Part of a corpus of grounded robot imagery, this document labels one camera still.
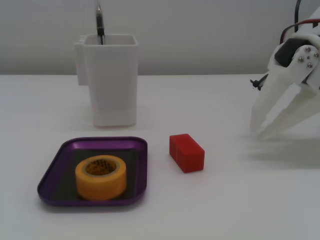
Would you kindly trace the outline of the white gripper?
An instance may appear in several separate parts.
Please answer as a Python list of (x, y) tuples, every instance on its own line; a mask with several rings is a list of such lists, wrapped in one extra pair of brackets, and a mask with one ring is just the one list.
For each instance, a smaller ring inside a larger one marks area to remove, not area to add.
[[(268, 63), (268, 76), (252, 106), (250, 129), (271, 139), (320, 113), (320, 36), (297, 34), (277, 46)], [(292, 85), (300, 87), (289, 105), (266, 127), (267, 114)]]

